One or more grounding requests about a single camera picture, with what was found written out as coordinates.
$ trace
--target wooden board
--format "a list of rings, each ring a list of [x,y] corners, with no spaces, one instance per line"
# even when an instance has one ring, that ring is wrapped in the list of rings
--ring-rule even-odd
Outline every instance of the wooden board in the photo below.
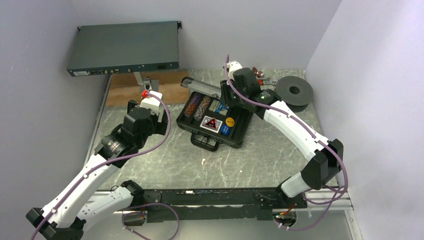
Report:
[[[159,80],[159,92],[166,104],[185,104],[189,100],[190,90],[180,86],[188,71],[156,71],[142,72],[143,78]],[[126,106],[131,99],[141,101],[140,85],[137,84],[133,73],[114,74],[107,94],[106,106]]]

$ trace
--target red connector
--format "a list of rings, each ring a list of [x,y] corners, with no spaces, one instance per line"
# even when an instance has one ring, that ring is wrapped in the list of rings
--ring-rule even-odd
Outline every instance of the red connector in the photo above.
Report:
[[[141,96],[143,97],[143,98],[147,98],[147,93],[148,93],[149,91],[147,91],[147,89],[146,90],[144,90],[142,93],[141,93]]]

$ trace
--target white wall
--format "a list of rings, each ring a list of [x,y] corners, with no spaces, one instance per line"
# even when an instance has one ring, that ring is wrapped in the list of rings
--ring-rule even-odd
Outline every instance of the white wall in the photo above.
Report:
[[[424,2],[343,0],[306,78],[364,238],[424,239]]]
[[[80,24],[70,1],[0,1],[0,239],[29,239],[84,164],[107,80],[66,71]]]
[[[305,69],[341,0],[72,0],[84,25],[182,21],[182,68]]]

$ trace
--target gray marble surface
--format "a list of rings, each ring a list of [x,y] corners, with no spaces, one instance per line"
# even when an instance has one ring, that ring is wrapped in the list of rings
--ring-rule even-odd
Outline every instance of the gray marble surface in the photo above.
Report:
[[[266,77],[303,78],[303,70],[261,69]],[[190,70],[190,76],[219,86],[225,77],[221,69]],[[274,126],[253,116],[241,148],[221,144],[216,152],[192,145],[191,133],[177,127],[176,117],[184,104],[169,105],[171,132],[158,149],[129,160],[100,187],[109,190],[113,185],[133,180],[145,189],[177,188],[247,188],[275,187],[298,173],[307,163],[302,153]],[[127,107],[105,107],[95,146],[99,140],[122,122]],[[321,132],[312,104],[297,114],[317,132]],[[162,135],[149,137],[144,150],[161,141]]]

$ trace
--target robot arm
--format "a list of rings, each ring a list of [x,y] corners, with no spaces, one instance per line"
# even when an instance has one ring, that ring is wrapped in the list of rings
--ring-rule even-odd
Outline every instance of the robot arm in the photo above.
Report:
[[[273,90],[261,90],[252,70],[242,68],[236,61],[231,61],[226,66],[229,78],[233,79],[232,85],[242,96],[253,102],[282,110],[287,114],[247,102],[234,92],[226,80],[221,81],[221,101],[229,107],[246,108],[275,126],[296,145],[308,160],[308,164],[303,170],[278,185],[276,191],[279,200],[290,203],[292,198],[300,193],[309,189],[321,189],[334,176],[338,176],[336,178],[339,185],[343,186],[344,182],[341,181],[343,175],[341,175],[339,162],[321,143],[326,144],[340,158],[343,157],[343,144],[337,139],[329,141],[325,136],[313,130],[297,117]]]
[[[150,91],[150,94],[162,98],[159,92]],[[123,123],[101,140],[94,154],[71,183],[42,209],[32,208],[26,218],[34,227],[47,218],[39,232],[48,240],[79,240],[84,231],[109,214],[143,204],[144,190],[133,181],[126,181],[111,194],[90,204],[86,203],[101,184],[129,158],[98,168],[96,166],[108,160],[135,154],[143,148],[149,136],[165,134],[168,119],[164,114],[159,122],[159,112],[160,102],[151,96],[144,98],[139,106],[135,101],[130,101]],[[70,191],[60,207],[55,208]]]

